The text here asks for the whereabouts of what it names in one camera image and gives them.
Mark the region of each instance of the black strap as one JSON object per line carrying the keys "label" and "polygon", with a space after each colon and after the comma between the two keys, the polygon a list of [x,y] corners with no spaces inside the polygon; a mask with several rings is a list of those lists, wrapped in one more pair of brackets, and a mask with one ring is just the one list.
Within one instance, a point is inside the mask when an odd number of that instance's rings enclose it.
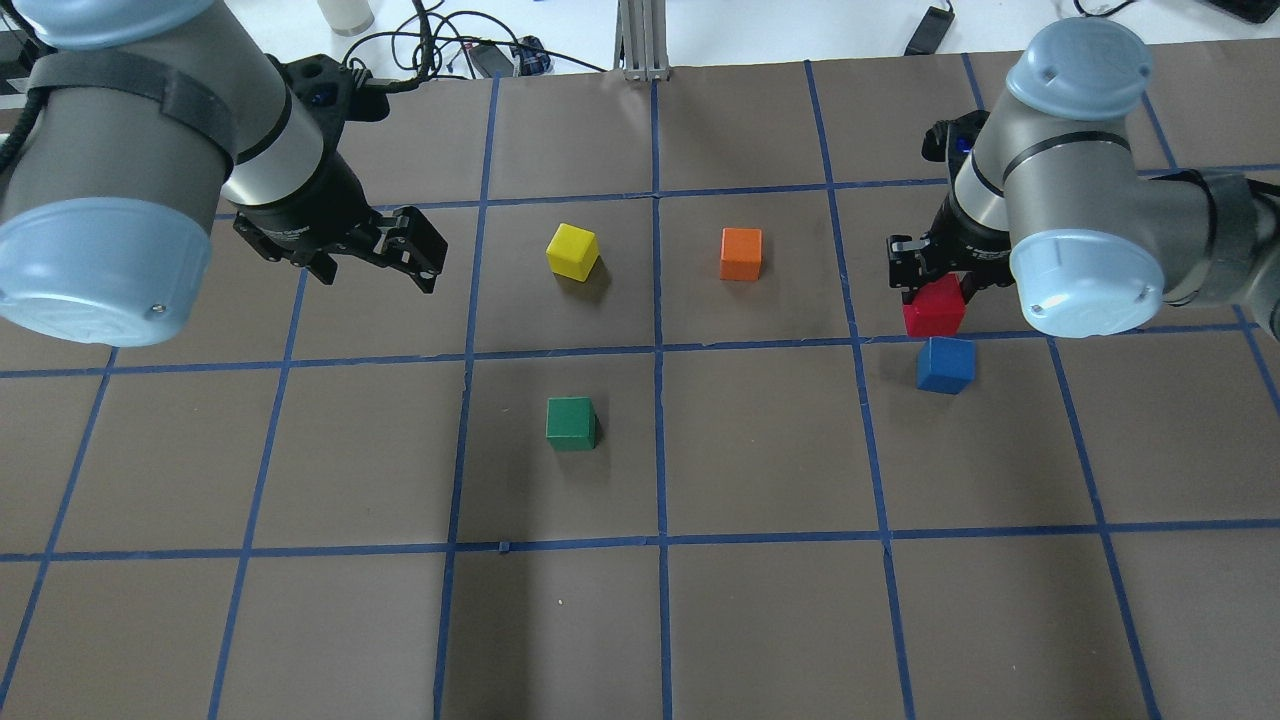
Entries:
{"label": "black strap", "polygon": [[1129,141],[1114,132],[1102,132],[1096,129],[1069,132],[1065,135],[1051,137],[1048,140],[1042,140],[1036,145],[1032,145],[1027,150],[1019,152],[1018,156],[1010,160],[1009,165],[1005,168],[1004,181],[1007,183],[1009,176],[1012,174],[1015,169],[1018,169],[1018,165],[1021,165],[1027,160],[1030,160],[1032,158],[1039,155],[1046,150],[1052,150],[1055,147],[1061,147],[1064,145],[1071,145],[1073,142],[1110,142],[1112,145],[1119,145],[1120,147],[1129,150]]}
{"label": "black strap", "polygon": [[105,87],[160,104],[160,113],[207,137],[236,165],[236,120],[223,99],[202,82],[159,60],[120,50],[45,55],[31,70],[28,87]]}
{"label": "black strap", "polygon": [[1253,205],[1257,197],[1254,191],[1265,192],[1263,188],[1268,186],[1249,181],[1239,173],[1221,170],[1183,170],[1152,179],[1196,184],[1204,192],[1208,202],[1208,238],[1204,247],[1207,265],[1203,266],[1203,277],[1199,278],[1198,287],[1169,304],[1181,307],[1229,302],[1252,272],[1258,218]]}

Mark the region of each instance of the power adapter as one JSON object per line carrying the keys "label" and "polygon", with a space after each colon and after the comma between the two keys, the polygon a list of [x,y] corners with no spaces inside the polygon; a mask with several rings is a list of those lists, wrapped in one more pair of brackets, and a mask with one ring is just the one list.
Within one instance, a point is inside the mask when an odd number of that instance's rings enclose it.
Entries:
{"label": "power adapter", "polygon": [[951,28],[951,22],[956,19],[952,10],[942,8],[929,8],[920,19],[920,26],[915,28],[915,35],[906,44],[904,55],[932,55],[942,45],[942,37]]}

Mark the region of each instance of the red cube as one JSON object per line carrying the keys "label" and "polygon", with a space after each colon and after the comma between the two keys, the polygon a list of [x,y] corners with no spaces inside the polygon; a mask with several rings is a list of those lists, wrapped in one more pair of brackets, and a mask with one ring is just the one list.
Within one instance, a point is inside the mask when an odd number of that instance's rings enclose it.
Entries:
{"label": "red cube", "polygon": [[924,286],[915,300],[902,305],[902,320],[910,337],[954,336],[964,320],[964,293],[955,273]]}

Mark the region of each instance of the black cable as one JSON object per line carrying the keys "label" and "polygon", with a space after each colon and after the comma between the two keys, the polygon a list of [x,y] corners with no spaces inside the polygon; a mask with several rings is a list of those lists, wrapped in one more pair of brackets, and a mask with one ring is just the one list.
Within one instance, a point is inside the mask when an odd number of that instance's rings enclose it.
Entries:
{"label": "black cable", "polygon": [[27,22],[27,18],[22,17],[22,13],[19,13],[18,9],[13,6],[13,0],[0,0],[0,10],[4,10],[4,14],[13,18],[13,22],[18,23],[18,27],[22,28],[22,32],[27,33],[27,37],[36,40],[36,28],[31,27],[31,23]]}
{"label": "black cable", "polygon": [[18,158],[22,146],[27,143],[27,137],[36,127],[36,120],[40,118],[46,100],[49,100],[49,88],[36,87],[27,91],[27,104],[23,105],[18,122],[9,132],[9,138],[4,141],[4,145],[0,145],[0,173],[9,169],[9,165]]}
{"label": "black cable", "polygon": [[[449,26],[449,29],[453,31],[454,36],[462,35],[461,32],[458,32],[458,27],[456,24],[453,24],[453,20],[451,20],[449,18],[445,18],[444,15],[442,15],[439,13],[431,13],[431,17],[440,19],[440,24],[435,26],[435,36],[436,37],[440,36],[440,31],[444,29],[444,26]],[[462,59],[466,60],[466,63],[467,63],[467,73],[471,76],[471,79],[475,79],[476,78],[476,69],[475,69],[475,65],[471,64],[471,55],[467,55],[462,49],[460,49],[453,55],[453,58],[449,59],[449,64],[453,64],[453,60],[457,60],[458,55],[462,55]],[[440,61],[440,67],[443,68],[444,64],[445,64],[443,61],[444,60],[444,54],[443,53],[440,54],[440,60],[442,60]]]}
{"label": "black cable", "polygon": [[1075,10],[1078,13],[1080,13],[1082,15],[1084,15],[1085,18],[1110,18],[1111,15],[1119,13],[1120,10],[1124,10],[1125,8],[1128,8],[1129,5],[1133,5],[1138,0],[1124,0],[1124,3],[1120,3],[1115,8],[1111,8],[1110,10],[1103,10],[1101,13],[1093,13],[1093,12],[1085,10],[1084,6],[1080,5],[1080,0],[1071,0],[1071,3],[1075,4]]}
{"label": "black cable", "polygon": [[577,58],[573,58],[573,56],[570,56],[570,55],[564,55],[562,53],[553,53],[553,51],[547,50],[544,47],[535,47],[532,45],[525,45],[524,42],[509,42],[509,41],[506,41],[506,40],[485,40],[483,37],[475,37],[475,36],[470,36],[470,35],[468,36],[461,36],[461,37],[442,38],[442,40],[444,40],[444,42],[440,45],[442,47],[444,45],[451,44],[451,42],[480,42],[480,44],[485,44],[485,45],[502,45],[502,46],[506,46],[506,47],[522,47],[525,50],[532,50],[534,53],[545,53],[545,54],[550,55],[552,58],[559,58],[562,60],[568,60],[570,63],[575,63],[575,64],[582,65],[584,68],[590,68],[590,69],[593,69],[593,70],[595,70],[598,73],[607,73],[607,72],[609,72],[609,70],[605,70],[604,68],[602,68],[599,65],[593,65],[591,63],[588,63],[586,60],[579,60]]}
{"label": "black cable", "polygon": [[[457,42],[457,44],[462,45],[462,49],[460,50],[458,54],[461,54],[462,58],[466,60],[467,72],[471,74],[472,78],[475,78],[476,73],[475,73],[475,65],[471,63],[471,56],[467,55],[467,53],[466,53],[465,44],[467,44],[467,42],[485,44],[485,45],[502,45],[502,46],[506,46],[506,47],[518,47],[518,49],[530,50],[530,51],[534,51],[534,53],[543,53],[543,54],[549,55],[552,58],[559,58],[562,60],[567,60],[570,63],[575,63],[577,65],[582,65],[584,68],[590,68],[590,69],[596,70],[596,72],[602,72],[602,73],[607,72],[604,68],[602,68],[599,65],[593,65],[591,63],[586,63],[584,60],[579,60],[577,58],[573,58],[571,55],[564,55],[564,54],[561,54],[561,53],[554,53],[554,51],[547,50],[545,47],[536,47],[536,46],[532,46],[532,45],[526,45],[526,44],[524,44],[524,42],[520,41],[520,37],[516,35],[516,32],[513,29],[511,29],[509,26],[507,26],[506,23],[503,23],[502,20],[499,20],[498,18],[495,18],[495,17],[488,14],[488,13],[481,13],[481,12],[477,12],[477,10],[454,10],[452,13],[442,15],[440,13],[436,13],[435,10],[439,9],[440,5],[444,4],[444,0],[436,1],[434,5],[431,5],[430,9],[425,8],[422,5],[421,0],[412,0],[412,3],[413,3],[413,10],[415,10],[413,15],[410,17],[408,19],[406,19],[403,23],[401,23],[396,29],[393,29],[393,31],[384,31],[384,32],[374,32],[374,33],[366,35],[366,36],[356,40],[351,45],[351,47],[348,47],[347,51],[343,54],[343,56],[342,56],[342,65],[355,69],[357,67],[357,63],[358,63],[358,67],[367,69],[367,64],[364,60],[361,60],[360,58],[355,56],[356,50],[360,49],[366,42],[370,42],[370,41],[374,41],[374,40],[379,40],[379,38],[383,38],[383,37],[390,37],[392,38],[392,61],[394,61],[396,67],[398,67],[402,70],[412,70],[413,72],[413,76],[411,78],[398,79],[398,81],[375,81],[375,82],[371,82],[371,83],[366,85],[365,86],[366,88],[369,88],[369,90],[376,90],[379,92],[385,92],[385,94],[394,94],[394,92],[406,92],[406,91],[410,91],[410,90],[415,90],[415,88],[420,87],[424,82],[428,82],[428,81],[431,81],[431,79],[435,79],[435,78],[444,78],[444,77],[461,78],[462,76],[442,74],[444,72],[444,69],[445,69],[444,65],[447,64],[445,60],[444,60],[444,49],[448,47],[453,42]],[[461,17],[476,17],[476,18],[481,18],[481,19],[489,20],[493,24],[495,24],[499,28],[502,28],[503,32],[506,32],[511,37],[511,41],[508,42],[508,41],[504,41],[504,40],[485,40],[485,38],[481,38],[481,37],[477,37],[477,36],[474,36],[474,35],[462,35],[461,32],[458,32],[457,26],[453,23],[454,18],[461,18]],[[438,20],[438,23],[434,27],[431,26],[431,20],[433,19]],[[417,20],[419,29],[417,29],[417,32],[408,32],[406,28],[413,20]],[[444,28],[449,28],[453,32],[453,35],[452,36],[443,36],[442,32],[444,31]],[[401,37],[412,37],[412,38],[415,38],[417,41],[416,45],[413,46],[413,53],[410,56],[408,64],[406,64],[406,63],[403,63],[401,60],[398,46],[396,45],[396,41],[398,38],[401,38]],[[452,64],[453,60],[457,59],[458,54],[454,54],[453,59],[451,59],[448,61],[448,64]]]}
{"label": "black cable", "polygon": [[493,24],[495,24],[495,26],[500,27],[503,31],[506,31],[506,33],[508,36],[511,36],[511,41],[512,42],[515,42],[516,45],[520,45],[520,37],[516,36],[516,31],[511,29],[511,27],[508,27],[507,23],[499,20],[498,18],[495,18],[495,17],[488,14],[488,13],[481,13],[479,10],[454,10],[454,12],[449,13],[448,15],[444,15],[444,19],[452,20],[453,18],[458,18],[458,17],[463,17],[463,15],[483,18],[483,19],[486,19],[486,20],[492,22]]}

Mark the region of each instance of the robotic arm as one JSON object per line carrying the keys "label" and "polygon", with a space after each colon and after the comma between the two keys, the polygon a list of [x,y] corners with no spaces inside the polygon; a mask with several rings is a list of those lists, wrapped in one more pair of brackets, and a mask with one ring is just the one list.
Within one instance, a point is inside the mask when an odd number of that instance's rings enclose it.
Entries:
{"label": "robotic arm", "polygon": [[4,178],[0,315],[77,342],[169,340],[209,264],[219,190],[266,260],[329,284],[332,255],[353,255],[433,291],[444,240],[415,208],[372,210],[337,152],[346,120],[389,111],[367,72],[280,65],[221,0],[17,9],[59,51],[32,70],[44,109]]}
{"label": "robotic arm", "polygon": [[928,233],[887,241],[904,305],[964,272],[965,302],[1016,281],[1023,316],[1047,334],[1124,332],[1164,301],[1238,302],[1280,336],[1280,187],[1212,170],[1140,179],[1124,118],[1151,72],[1123,26],[1060,20],[989,117],[936,124],[923,154],[948,164],[947,199]]}

